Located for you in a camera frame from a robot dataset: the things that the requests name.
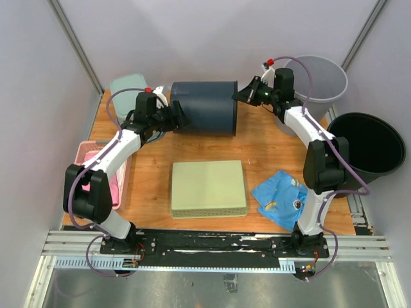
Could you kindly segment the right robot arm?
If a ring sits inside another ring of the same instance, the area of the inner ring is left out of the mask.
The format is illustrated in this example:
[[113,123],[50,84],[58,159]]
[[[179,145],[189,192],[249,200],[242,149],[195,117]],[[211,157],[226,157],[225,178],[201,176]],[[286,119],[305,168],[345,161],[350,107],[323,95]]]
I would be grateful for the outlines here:
[[274,115],[300,138],[306,147],[303,178],[308,195],[301,217],[295,223],[291,239],[279,244],[284,253],[299,257],[329,257],[323,224],[332,193],[347,178],[344,162],[349,160],[349,143],[323,129],[295,98],[294,74],[289,68],[268,69],[255,76],[243,89],[234,91],[233,100],[252,106],[270,105]]

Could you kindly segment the dark blue cylindrical bin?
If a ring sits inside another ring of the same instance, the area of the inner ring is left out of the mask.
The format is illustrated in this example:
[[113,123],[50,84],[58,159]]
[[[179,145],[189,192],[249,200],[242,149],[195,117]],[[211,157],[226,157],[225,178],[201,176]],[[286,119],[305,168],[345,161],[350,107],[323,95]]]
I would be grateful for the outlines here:
[[179,134],[234,137],[237,126],[237,81],[177,81],[170,99],[178,101],[189,124]]

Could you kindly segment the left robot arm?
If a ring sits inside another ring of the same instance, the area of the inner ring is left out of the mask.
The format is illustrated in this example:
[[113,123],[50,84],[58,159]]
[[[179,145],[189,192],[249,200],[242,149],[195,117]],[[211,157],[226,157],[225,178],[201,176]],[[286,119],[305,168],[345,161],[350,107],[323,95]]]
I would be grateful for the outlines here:
[[63,209],[72,224],[80,230],[98,230],[122,253],[132,253],[137,248],[136,227],[114,210],[109,180],[155,132],[172,132],[188,124],[179,101],[167,103],[158,91],[138,89],[134,109],[116,125],[109,143],[83,164],[66,169]]

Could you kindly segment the teal plastic basket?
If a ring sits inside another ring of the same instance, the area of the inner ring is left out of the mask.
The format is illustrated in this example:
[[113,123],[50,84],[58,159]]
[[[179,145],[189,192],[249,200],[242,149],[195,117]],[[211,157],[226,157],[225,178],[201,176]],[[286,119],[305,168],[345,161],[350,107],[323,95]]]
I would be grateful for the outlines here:
[[[112,80],[110,83],[110,93],[115,94],[123,89],[144,89],[146,87],[147,83],[144,76],[142,74],[135,73]],[[122,124],[128,113],[135,109],[136,97],[138,94],[139,91],[137,90],[125,91],[116,95],[112,100],[116,113],[116,119],[119,124]]]

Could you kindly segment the grey plastic bin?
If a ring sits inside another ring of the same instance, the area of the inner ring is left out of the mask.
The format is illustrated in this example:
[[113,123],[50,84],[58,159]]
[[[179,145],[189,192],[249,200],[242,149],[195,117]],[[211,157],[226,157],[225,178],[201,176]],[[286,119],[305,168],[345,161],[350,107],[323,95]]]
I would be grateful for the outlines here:
[[332,104],[345,93],[348,79],[345,71],[333,61],[315,55],[302,55],[289,60],[284,67],[294,73],[295,97],[301,101],[310,95],[307,103],[309,113],[317,121],[322,120]]

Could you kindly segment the light green plastic basket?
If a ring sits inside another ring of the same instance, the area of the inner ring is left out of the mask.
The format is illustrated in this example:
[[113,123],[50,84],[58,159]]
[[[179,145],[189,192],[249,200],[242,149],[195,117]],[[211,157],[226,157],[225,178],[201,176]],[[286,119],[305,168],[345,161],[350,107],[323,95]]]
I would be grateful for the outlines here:
[[174,219],[246,216],[247,192],[241,161],[173,163],[170,214]]

